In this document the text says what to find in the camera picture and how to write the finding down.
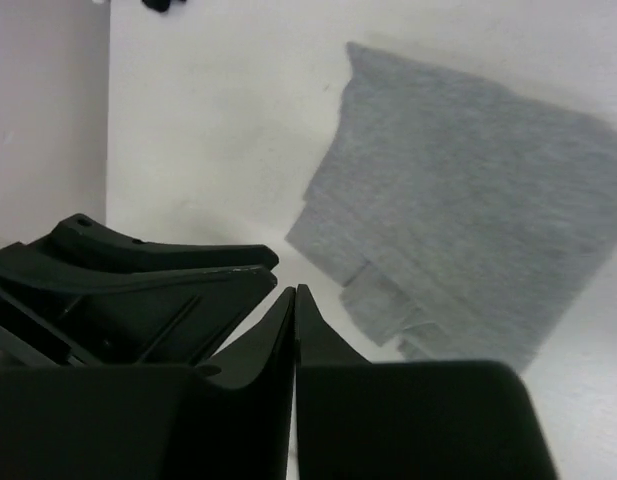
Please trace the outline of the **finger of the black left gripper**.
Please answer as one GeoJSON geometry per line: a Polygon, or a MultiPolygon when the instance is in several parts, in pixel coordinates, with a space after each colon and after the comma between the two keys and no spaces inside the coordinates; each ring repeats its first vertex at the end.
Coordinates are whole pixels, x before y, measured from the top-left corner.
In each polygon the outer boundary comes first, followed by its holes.
{"type": "Polygon", "coordinates": [[[70,265],[21,243],[0,249],[0,280],[38,291],[65,295],[103,295],[169,286],[262,280],[273,286],[275,276],[262,266],[110,273],[70,265]]]}
{"type": "Polygon", "coordinates": [[[263,266],[279,257],[265,245],[182,245],[139,240],[75,214],[30,243],[35,250],[71,265],[111,273],[193,268],[263,266]]]}

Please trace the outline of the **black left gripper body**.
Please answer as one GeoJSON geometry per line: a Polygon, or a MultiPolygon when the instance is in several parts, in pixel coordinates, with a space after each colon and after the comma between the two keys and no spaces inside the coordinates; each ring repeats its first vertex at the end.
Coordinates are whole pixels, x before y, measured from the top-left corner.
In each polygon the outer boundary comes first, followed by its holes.
{"type": "Polygon", "coordinates": [[[0,280],[0,350],[31,367],[197,365],[272,289],[270,277],[234,277],[79,295],[0,280]]]}

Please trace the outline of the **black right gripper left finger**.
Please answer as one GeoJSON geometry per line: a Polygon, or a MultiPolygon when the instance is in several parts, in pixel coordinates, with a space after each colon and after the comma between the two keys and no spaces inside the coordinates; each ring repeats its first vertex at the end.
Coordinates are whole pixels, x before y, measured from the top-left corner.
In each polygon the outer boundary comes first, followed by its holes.
{"type": "Polygon", "coordinates": [[[294,292],[196,367],[0,371],[0,479],[282,479],[294,292]]]}

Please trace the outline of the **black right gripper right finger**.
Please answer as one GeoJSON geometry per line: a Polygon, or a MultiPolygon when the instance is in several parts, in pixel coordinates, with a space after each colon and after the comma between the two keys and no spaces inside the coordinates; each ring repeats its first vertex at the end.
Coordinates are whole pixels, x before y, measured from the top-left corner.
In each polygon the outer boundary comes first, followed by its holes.
{"type": "Polygon", "coordinates": [[[295,300],[303,479],[554,479],[519,376],[488,360],[372,363],[295,300]]]}

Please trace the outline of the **grey tank top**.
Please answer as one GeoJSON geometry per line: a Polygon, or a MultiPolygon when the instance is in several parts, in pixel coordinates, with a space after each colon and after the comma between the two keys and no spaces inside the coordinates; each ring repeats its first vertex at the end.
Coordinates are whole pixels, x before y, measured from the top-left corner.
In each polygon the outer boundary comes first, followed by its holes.
{"type": "Polygon", "coordinates": [[[356,43],[288,242],[373,342],[524,370],[617,245],[617,131],[356,43]]]}

